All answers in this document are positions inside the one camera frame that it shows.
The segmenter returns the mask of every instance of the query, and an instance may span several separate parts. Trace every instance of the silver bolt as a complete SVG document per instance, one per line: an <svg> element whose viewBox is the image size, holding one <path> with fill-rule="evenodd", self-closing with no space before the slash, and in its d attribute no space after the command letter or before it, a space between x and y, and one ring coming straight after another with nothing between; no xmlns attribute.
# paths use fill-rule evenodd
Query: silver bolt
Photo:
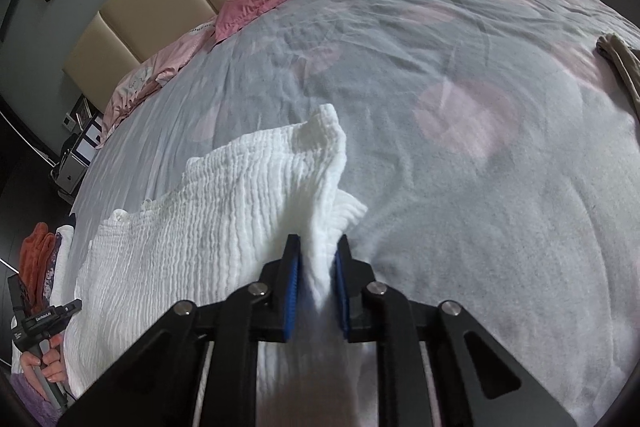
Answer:
<svg viewBox="0 0 640 427"><path fill-rule="evenodd" d="M173 309L177 315L189 315L193 310L193 303L189 301L177 301Z"/></svg>
<svg viewBox="0 0 640 427"><path fill-rule="evenodd" d="M462 306L460 306L455 301L444 301L442 303L442 311L444 311L447 315L453 315L454 317L457 317L462 311Z"/></svg>
<svg viewBox="0 0 640 427"><path fill-rule="evenodd" d="M372 281L367 284L367 290L373 295L384 295L388 290L388 286L385 283L380 281Z"/></svg>
<svg viewBox="0 0 640 427"><path fill-rule="evenodd" d="M255 295L256 297L265 295L268 290L269 287L264 282L252 282L249 285L249 293L251 293L251 295Z"/></svg>

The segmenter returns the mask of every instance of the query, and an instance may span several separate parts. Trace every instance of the floor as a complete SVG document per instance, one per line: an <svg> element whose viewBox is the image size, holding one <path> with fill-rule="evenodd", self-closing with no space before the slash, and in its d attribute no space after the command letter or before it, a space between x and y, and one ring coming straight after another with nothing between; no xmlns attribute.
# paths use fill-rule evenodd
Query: floor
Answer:
<svg viewBox="0 0 640 427"><path fill-rule="evenodd" d="M39 221L55 230L71 207L48 180L50 167L0 119L0 259L17 269L22 240ZM0 263L0 366L11 362L11 268Z"/></svg>

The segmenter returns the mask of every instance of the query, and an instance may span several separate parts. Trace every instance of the hand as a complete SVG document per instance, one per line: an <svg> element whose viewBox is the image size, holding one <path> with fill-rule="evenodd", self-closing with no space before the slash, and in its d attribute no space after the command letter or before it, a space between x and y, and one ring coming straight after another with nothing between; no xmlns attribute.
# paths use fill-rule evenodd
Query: hand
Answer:
<svg viewBox="0 0 640 427"><path fill-rule="evenodd" d="M49 349L42 357L42 365L47 366L43 368L42 374L50 382L66 381L65 359L60 355L59 350L53 349L54 347L62 345L62 339L62 333L51 337L49 339L51 349ZM38 391L41 397L48 400L47 394L44 392L44 389L38 381L38 377L36 377L36 374L33 372L34 365L41 365L38 357L29 351L25 351L20 356L20 365L22 366L27 382L29 382L31 387Z"/></svg>

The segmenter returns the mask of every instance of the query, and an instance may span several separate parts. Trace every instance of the beige garment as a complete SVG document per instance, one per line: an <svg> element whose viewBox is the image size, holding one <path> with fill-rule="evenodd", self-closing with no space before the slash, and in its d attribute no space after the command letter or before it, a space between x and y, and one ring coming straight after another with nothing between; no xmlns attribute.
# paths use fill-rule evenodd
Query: beige garment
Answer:
<svg viewBox="0 0 640 427"><path fill-rule="evenodd" d="M631 95L640 119L640 52L632 50L615 33L608 33L598 38L596 43L600 54L609 59L618 70Z"/></svg>

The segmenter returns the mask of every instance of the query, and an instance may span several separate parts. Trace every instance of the bed sheet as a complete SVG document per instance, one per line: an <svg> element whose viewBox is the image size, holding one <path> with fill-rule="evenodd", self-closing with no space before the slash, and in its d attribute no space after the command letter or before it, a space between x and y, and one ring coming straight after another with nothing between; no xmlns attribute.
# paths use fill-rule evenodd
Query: bed sheet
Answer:
<svg viewBox="0 0 640 427"><path fill-rule="evenodd" d="M462 303L594 425L640 324L639 126L595 52L612 31L640 45L598 0L288 0L206 46L97 155L63 298L115 208L329 102L347 135L340 188L369 207L354 256L411 299Z"/></svg>

